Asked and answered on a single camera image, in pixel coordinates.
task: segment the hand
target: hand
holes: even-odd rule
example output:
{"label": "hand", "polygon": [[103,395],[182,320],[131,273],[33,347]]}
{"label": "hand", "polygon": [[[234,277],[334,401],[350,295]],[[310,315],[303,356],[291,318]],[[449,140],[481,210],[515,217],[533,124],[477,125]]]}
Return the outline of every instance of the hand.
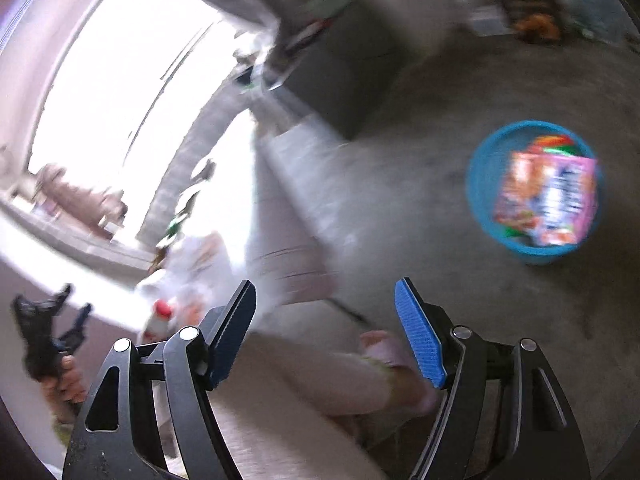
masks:
{"label": "hand", "polygon": [[86,389],[82,384],[82,372],[73,356],[64,356],[61,367],[62,376],[59,379],[44,378],[40,381],[40,386],[42,395],[57,420],[63,424],[72,424],[75,421],[75,415],[65,401],[83,402]]}

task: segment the blue bucket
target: blue bucket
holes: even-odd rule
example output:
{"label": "blue bucket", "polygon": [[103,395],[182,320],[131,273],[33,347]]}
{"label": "blue bucket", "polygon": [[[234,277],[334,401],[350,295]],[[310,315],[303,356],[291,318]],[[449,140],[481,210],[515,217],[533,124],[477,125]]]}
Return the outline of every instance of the blue bucket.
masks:
{"label": "blue bucket", "polygon": [[563,134],[573,139],[583,156],[597,158],[591,148],[576,134],[553,123],[545,121],[521,121],[508,124],[495,132],[480,144],[469,164],[466,174],[466,198],[476,220],[484,232],[516,253],[524,262],[545,265],[560,256],[575,251],[593,232],[602,214],[603,178],[596,170],[598,209],[587,236],[579,244],[563,246],[531,247],[520,243],[516,238],[504,235],[504,225],[494,222],[495,202],[500,186],[511,160],[511,152],[526,150],[533,140],[549,133]]}

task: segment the red bottle cap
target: red bottle cap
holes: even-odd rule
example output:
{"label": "red bottle cap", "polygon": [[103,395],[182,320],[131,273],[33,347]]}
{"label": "red bottle cap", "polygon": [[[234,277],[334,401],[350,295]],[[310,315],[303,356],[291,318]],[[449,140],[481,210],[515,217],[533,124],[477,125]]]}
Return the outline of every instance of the red bottle cap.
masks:
{"label": "red bottle cap", "polygon": [[172,309],[171,306],[165,300],[157,300],[154,303],[154,312],[156,316],[164,319],[171,319]]}

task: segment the pink shoe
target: pink shoe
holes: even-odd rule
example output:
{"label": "pink shoe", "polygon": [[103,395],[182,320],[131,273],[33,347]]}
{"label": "pink shoe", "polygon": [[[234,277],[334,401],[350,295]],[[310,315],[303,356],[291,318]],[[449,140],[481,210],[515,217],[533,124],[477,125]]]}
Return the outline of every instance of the pink shoe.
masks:
{"label": "pink shoe", "polygon": [[404,348],[404,345],[402,345],[398,338],[389,332],[383,330],[365,332],[360,335],[360,340],[363,340],[363,336],[366,338],[367,335],[373,334],[382,337],[382,340],[370,346],[362,344],[364,347],[364,355],[376,359],[390,368],[404,367],[412,370],[424,383],[424,395],[411,409],[415,412],[415,415],[418,416],[431,413],[440,401],[440,395],[438,390],[433,386],[433,383],[422,376],[412,355]]}

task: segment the bottle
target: bottle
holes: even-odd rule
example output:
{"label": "bottle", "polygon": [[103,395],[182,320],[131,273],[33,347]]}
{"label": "bottle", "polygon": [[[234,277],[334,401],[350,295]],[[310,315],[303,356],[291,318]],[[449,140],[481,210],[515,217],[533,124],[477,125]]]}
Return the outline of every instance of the bottle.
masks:
{"label": "bottle", "polygon": [[169,338],[169,322],[172,317],[172,308],[165,300],[157,300],[151,309],[151,316],[139,338],[138,344],[149,344],[165,341]]}

